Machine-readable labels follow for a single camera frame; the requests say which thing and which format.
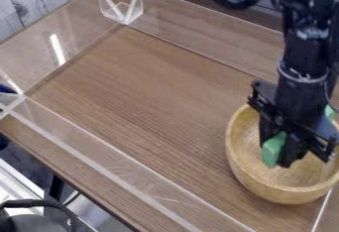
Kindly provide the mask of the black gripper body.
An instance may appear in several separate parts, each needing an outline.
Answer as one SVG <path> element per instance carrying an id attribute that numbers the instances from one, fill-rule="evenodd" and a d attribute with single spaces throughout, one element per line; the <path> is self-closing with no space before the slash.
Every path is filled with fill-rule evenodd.
<path id="1" fill-rule="evenodd" d="M 305 132 L 315 132 L 333 91 L 336 77 L 325 72 L 317 78 L 309 74 L 279 76 L 277 84 L 264 80 L 252 82 L 248 105 L 257 112 L 275 114 L 280 129 L 295 125 Z"/>

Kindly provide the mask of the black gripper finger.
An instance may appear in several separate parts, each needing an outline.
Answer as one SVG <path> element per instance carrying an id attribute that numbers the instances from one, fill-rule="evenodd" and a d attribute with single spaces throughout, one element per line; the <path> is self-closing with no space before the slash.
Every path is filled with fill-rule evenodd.
<path id="1" fill-rule="evenodd" d="M 280 127 L 275 122 L 275 114 L 260 112 L 259 113 L 259 144 L 271 139 L 280 131 Z"/>
<path id="2" fill-rule="evenodd" d="M 296 133 L 284 133 L 277 165 L 288 169 L 293 162 L 301 160 L 307 153 L 307 138 Z"/>

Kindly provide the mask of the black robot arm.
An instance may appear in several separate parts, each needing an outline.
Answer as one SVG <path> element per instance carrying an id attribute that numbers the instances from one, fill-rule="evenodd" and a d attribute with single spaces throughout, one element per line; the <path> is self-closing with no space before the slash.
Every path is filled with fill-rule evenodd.
<path id="1" fill-rule="evenodd" d="M 213 0 L 245 10 L 259 0 Z M 313 154 L 328 162 L 339 145 L 331 97 L 339 78 L 339 0 L 271 0 L 281 12 L 284 40 L 277 82 L 252 82 L 248 105 L 259 115 L 259 146 L 268 168 Z"/>

